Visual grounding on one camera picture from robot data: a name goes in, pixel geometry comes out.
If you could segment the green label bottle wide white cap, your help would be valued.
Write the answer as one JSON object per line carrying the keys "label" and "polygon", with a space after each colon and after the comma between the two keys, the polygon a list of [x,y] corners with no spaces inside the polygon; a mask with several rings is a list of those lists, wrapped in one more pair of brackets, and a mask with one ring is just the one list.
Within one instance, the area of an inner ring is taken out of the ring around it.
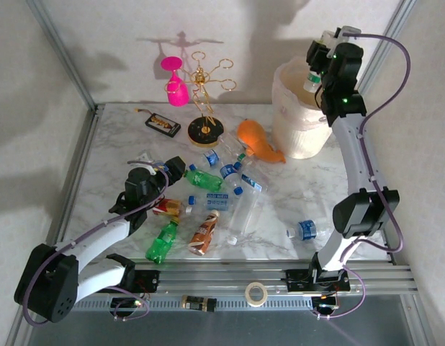
{"label": "green label bottle wide white cap", "polygon": [[314,71],[309,71],[303,84],[303,89],[309,93],[315,93],[321,85],[321,77]]}

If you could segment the clear Pepsi label bottle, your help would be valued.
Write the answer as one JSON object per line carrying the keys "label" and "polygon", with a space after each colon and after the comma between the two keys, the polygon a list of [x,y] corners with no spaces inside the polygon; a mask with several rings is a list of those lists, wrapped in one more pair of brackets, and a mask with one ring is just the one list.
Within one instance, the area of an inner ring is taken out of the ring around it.
{"label": "clear Pepsi label bottle", "polygon": [[235,196],[243,194],[243,188],[241,185],[241,178],[239,177],[233,164],[225,164],[220,168],[220,175],[228,186],[229,190],[233,192]]}

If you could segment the large frosted clear bottle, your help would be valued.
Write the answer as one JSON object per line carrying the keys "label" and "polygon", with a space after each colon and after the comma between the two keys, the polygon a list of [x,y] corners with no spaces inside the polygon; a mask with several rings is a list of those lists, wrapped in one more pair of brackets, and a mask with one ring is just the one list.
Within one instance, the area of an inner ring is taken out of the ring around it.
{"label": "large frosted clear bottle", "polygon": [[262,196],[263,193],[258,190],[246,190],[238,199],[228,226],[226,242],[229,245],[235,246],[243,238]]}

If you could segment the white bin with plastic liner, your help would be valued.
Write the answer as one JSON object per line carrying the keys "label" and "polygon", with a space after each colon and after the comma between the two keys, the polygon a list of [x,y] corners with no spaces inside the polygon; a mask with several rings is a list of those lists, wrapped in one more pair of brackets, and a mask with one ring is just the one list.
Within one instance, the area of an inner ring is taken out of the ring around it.
{"label": "white bin with plastic liner", "polygon": [[276,69],[272,84],[272,138],[276,148],[293,159],[317,155],[332,134],[318,107],[321,91],[303,89],[308,72],[305,59],[297,56]]}

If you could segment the green plastic soda bottle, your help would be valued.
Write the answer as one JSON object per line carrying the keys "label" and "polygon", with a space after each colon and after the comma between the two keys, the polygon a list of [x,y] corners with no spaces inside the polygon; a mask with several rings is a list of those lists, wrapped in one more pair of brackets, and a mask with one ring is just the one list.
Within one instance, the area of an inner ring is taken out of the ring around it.
{"label": "green plastic soda bottle", "polygon": [[154,239],[152,245],[145,253],[145,258],[156,264],[161,264],[176,239],[180,219],[177,216],[161,229],[160,234]]}
{"label": "green plastic soda bottle", "polygon": [[184,178],[193,186],[210,191],[220,192],[223,190],[223,179],[204,172],[200,169],[186,170]]}

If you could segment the small clear bottle blue cap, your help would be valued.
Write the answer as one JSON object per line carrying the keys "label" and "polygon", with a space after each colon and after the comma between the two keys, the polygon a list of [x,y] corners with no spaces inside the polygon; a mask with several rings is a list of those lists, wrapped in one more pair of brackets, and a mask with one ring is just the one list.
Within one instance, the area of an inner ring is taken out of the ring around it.
{"label": "small clear bottle blue cap", "polygon": [[221,168],[220,156],[214,149],[209,149],[203,154],[198,154],[191,160],[189,169],[201,170],[205,172],[217,171]]}

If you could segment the clear bottle green label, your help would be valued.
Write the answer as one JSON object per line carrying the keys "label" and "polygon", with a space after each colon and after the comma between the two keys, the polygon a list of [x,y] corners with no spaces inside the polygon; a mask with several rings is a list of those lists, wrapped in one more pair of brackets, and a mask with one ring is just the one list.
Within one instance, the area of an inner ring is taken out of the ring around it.
{"label": "clear bottle green label", "polygon": [[245,157],[245,148],[231,133],[223,133],[218,137],[218,145],[215,151],[220,161],[225,164],[241,162]]}

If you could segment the brown coffee drink bottle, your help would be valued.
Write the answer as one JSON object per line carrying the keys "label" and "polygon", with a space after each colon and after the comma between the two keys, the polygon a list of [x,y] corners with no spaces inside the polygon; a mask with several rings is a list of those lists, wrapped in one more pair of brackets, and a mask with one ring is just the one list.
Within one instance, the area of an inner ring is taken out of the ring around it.
{"label": "brown coffee drink bottle", "polygon": [[188,250],[196,255],[203,256],[212,241],[215,227],[220,217],[218,210],[211,210],[204,222],[197,228],[190,242]]}

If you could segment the pink plastic wine glass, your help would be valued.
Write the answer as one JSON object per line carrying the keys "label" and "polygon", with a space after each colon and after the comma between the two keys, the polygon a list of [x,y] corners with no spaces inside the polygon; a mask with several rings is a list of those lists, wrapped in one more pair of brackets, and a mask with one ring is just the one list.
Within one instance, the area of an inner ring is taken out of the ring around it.
{"label": "pink plastic wine glass", "polygon": [[178,76],[178,70],[183,61],[177,56],[168,56],[161,61],[161,68],[171,73],[164,90],[168,96],[168,103],[174,107],[183,107],[189,103],[189,91],[186,83]]}

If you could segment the clear bottle blue teal label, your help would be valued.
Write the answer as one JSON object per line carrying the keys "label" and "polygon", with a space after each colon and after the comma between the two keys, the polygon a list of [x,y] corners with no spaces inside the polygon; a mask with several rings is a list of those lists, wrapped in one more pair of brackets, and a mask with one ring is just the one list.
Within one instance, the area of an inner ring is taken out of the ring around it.
{"label": "clear bottle blue teal label", "polygon": [[252,161],[236,162],[234,168],[241,179],[259,192],[269,191],[269,178]]}

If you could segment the small circuit board with LEDs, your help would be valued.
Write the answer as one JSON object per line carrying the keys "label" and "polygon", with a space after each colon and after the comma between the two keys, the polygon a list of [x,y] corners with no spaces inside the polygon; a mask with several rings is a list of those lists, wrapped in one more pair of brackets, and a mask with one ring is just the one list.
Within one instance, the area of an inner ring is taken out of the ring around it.
{"label": "small circuit board with LEDs", "polygon": [[329,315],[339,309],[337,292],[312,297],[313,309],[320,314]]}
{"label": "small circuit board with LEDs", "polygon": [[119,297],[111,300],[109,310],[112,313],[117,312],[119,314],[120,312],[134,312],[144,308],[145,304],[138,298]]}

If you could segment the clear bottle blue label white cap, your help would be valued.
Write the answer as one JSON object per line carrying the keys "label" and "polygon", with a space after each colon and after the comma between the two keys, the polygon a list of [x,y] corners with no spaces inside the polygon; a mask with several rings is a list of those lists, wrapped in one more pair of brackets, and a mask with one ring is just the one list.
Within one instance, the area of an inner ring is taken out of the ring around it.
{"label": "clear bottle blue label white cap", "polygon": [[289,227],[286,236],[289,239],[309,241],[327,236],[331,230],[331,224],[325,218],[307,219]]}

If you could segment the white tape roll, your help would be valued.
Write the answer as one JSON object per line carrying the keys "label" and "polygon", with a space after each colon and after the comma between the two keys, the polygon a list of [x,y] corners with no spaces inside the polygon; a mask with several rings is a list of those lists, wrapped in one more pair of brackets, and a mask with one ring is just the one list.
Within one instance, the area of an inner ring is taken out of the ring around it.
{"label": "white tape roll", "polygon": [[[253,290],[258,290],[260,292],[261,296],[259,299],[255,299],[252,297],[251,291],[253,291]],[[247,304],[253,308],[259,308],[259,307],[263,306],[266,303],[268,296],[269,296],[265,285],[263,285],[260,282],[249,283],[246,286],[244,295],[245,295],[245,300],[246,300]]]}

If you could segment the aluminium frame post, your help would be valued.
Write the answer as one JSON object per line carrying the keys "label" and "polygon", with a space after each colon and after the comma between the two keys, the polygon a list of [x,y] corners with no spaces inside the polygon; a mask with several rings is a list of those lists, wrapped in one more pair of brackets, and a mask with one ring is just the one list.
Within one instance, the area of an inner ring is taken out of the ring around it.
{"label": "aluminium frame post", "polygon": [[63,44],[63,41],[58,34],[56,26],[53,24],[50,15],[48,14],[44,4],[41,0],[25,0],[32,15],[37,20],[37,23],[41,27],[44,36],[47,38],[50,46],[57,55],[59,61],[62,64],[68,78],[71,80],[72,85],[76,88],[76,91],[81,96],[82,100],[86,104],[89,110],[96,110],[96,102],[93,100],[85,84],[76,69],[74,62],[72,61],[67,48]]}
{"label": "aluminium frame post", "polygon": [[[397,7],[390,17],[383,35],[397,40],[416,2],[417,0],[398,0]],[[371,112],[371,108],[369,106],[369,97],[367,94],[369,93],[372,83],[376,79],[378,71],[391,50],[391,43],[380,40],[369,59],[367,67],[364,69],[362,77],[360,78],[358,90],[364,98],[368,112]]]}

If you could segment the aluminium front rail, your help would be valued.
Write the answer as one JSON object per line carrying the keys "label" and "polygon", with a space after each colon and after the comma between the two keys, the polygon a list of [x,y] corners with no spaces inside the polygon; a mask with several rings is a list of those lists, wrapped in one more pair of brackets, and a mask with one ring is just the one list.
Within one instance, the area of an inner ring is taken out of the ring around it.
{"label": "aluminium front rail", "polygon": [[321,296],[333,292],[344,295],[415,293],[418,288],[407,265],[389,262],[351,261],[347,271],[351,290],[332,292],[291,292],[284,281],[285,271],[307,269],[303,261],[170,261],[161,265],[140,261],[136,270],[158,270],[159,283],[156,295],[189,294],[195,296],[240,296],[252,282],[265,285],[270,296],[296,295]]}

